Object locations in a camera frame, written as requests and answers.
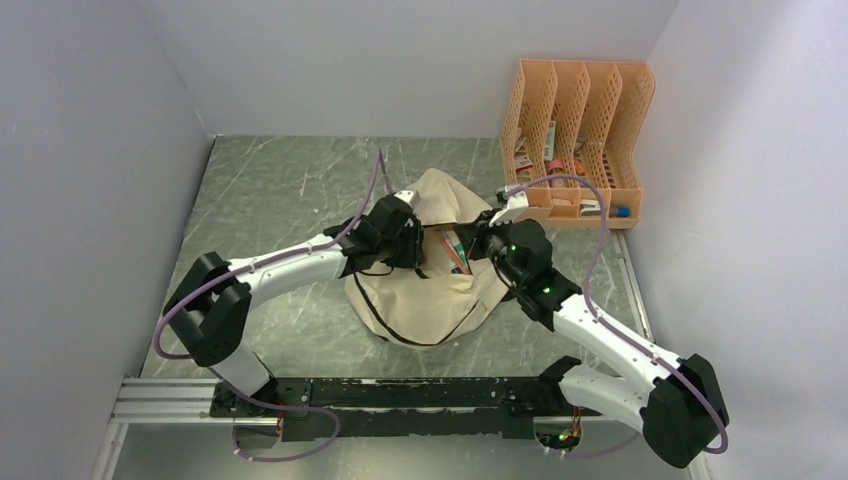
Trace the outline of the beige canvas backpack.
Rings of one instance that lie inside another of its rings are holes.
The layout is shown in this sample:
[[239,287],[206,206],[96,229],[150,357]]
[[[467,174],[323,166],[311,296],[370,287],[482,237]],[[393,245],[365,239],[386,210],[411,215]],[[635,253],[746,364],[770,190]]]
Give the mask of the beige canvas backpack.
[[488,260],[470,260],[472,274],[454,266],[439,240],[441,230],[470,223],[489,205],[449,174],[429,169],[409,188],[421,201],[415,214],[423,224],[424,260],[416,269],[378,263],[345,279],[347,299],[363,324],[378,337],[408,348],[427,349],[480,327],[508,296]]

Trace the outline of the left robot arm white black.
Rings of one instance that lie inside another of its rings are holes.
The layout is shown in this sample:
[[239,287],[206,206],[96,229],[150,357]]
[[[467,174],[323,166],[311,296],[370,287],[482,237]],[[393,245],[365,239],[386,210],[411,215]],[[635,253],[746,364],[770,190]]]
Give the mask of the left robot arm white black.
[[358,220],[325,229],[294,247],[252,258],[199,257],[166,303],[162,321],[196,365],[237,390],[237,403],[261,416],[277,401],[277,381],[243,341],[256,307],[300,287],[342,279],[378,262],[415,268],[423,257],[414,190],[380,198]]

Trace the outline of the orange green white marker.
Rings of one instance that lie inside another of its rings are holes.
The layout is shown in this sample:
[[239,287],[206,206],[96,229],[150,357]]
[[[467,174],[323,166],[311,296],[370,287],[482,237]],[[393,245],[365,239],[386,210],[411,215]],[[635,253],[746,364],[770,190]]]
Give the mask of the orange green white marker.
[[451,272],[455,274],[471,275],[472,270],[465,254],[465,249],[458,237],[449,230],[439,232],[439,240],[454,266]]

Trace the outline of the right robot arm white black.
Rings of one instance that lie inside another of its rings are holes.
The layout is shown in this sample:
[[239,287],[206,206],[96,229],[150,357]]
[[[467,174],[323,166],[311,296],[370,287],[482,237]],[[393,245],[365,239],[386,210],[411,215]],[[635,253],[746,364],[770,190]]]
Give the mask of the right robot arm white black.
[[525,315],[585,347],[614,370],[598,372],[573,358],[549,368],[539,391],[550,413],[583,407],[638,433],[665,463],[687,467],[702,453],[729,446],[729,415],[712,364],[637,335],[560,271],[544,228],[534,220],[490,225],[485,218],[454,228],[471,260],[486,260]]

